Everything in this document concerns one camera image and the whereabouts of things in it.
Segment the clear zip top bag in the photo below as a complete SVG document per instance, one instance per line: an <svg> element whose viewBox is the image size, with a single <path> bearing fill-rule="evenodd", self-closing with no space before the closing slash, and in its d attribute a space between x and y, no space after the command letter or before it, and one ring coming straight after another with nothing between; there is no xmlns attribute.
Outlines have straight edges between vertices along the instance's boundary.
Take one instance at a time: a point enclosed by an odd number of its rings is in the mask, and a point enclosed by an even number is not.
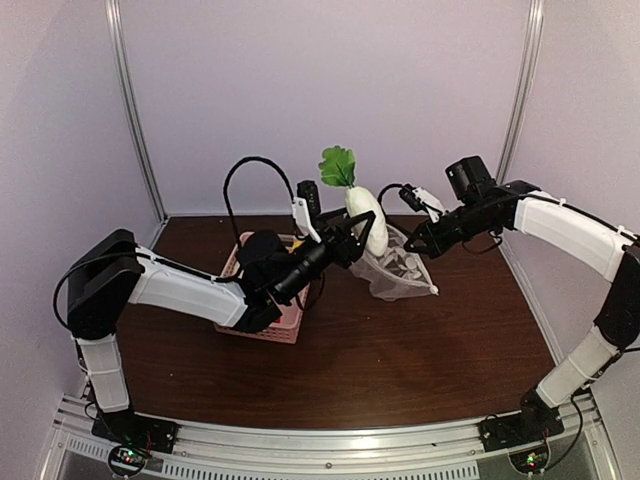
<svg viewBox="0 0 640 480"><path fill-rule="evenodd" d="M369 292L375 298L392 302L399 299L438 295L439 288L416 254L407 252L404 243L407 236L388 225L388 246L381 257L365 251L351 267L351 273L369 284Z"/></svg>

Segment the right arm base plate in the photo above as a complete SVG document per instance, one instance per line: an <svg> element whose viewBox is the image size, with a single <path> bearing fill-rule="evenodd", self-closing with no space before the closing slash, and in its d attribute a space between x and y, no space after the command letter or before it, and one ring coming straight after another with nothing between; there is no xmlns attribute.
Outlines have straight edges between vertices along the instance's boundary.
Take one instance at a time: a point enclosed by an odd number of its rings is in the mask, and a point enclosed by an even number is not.
<svg viewBox="0 0 640 480"><path fill-rule="evenodd" d="M558 409L550 412L525 410L504 416L489 415L478 424L480 440L486 452L510 449L564 432Z"/></svg>

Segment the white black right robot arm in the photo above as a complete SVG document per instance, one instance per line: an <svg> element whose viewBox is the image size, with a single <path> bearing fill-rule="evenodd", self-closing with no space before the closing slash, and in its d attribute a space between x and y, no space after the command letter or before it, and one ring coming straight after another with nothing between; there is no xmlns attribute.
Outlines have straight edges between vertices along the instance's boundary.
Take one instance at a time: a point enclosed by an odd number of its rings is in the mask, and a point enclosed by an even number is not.
<svg viewBox="0 0 640 480"><path fill-rule="evenodd" d="M607 297L586 337L521 400L512 430L535 440L555 421L558 407L620 358L639 337L639 237L539 187L518 180L498 184L483 160L463 158L446 171L459 201L448 210L432 194L408 183L399 197L426 219L408 233L406 251L436 259L481 233L506 230L540 239L599 273Z"/></svg>

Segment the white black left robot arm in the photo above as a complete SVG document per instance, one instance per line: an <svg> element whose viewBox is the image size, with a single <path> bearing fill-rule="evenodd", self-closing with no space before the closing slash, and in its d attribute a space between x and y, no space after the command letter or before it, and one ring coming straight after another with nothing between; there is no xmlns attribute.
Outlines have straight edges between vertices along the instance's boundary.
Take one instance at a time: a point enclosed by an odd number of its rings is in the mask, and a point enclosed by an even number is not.
<svg viewBox="0 0 640 480"><path fill-rule="evenodd" d="M326 223L288 249L272 230L251 234L236 248L237 271L215 276L174 262L136 243L132 232L113 231L76 261L55 289L67 292L67 312L55 315L72 335L93 388L98 417L123 444L144 433L134 413L116 339L128 304L143 304L203 318L243 333L265 330L282 307L298 302L309 283L331 264L359 260L374 227L373 211L320 215Z"/></svg>

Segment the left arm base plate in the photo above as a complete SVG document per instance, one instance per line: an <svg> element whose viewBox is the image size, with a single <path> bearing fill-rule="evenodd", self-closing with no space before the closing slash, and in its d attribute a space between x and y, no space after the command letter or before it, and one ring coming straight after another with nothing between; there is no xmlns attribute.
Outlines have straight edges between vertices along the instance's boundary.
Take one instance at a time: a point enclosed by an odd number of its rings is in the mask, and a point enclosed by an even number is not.
<svg viewBox="0 0 640 480"><path fill-rule="evenodd" d="M178 428L176 422L138 415L128 409L99 412L91 433L141 452L171 454Z"/></svg>

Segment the white radish with green leaves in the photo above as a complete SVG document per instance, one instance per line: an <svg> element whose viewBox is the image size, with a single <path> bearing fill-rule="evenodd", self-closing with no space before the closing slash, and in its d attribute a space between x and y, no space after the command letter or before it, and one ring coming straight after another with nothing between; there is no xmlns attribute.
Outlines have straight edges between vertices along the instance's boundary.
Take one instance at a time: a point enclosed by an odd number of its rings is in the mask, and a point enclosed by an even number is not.
<svg viewBox="0 0 640 480"><path fill-rule="evenodd" d="M374 219L367 235L366 251L381 257L389 242L385 216L376 197L356 184L356 157L351 149L339 145L325 148L318 164L321 181L330 187L345 189L345 207L351 218L372 212Z"/></svg>

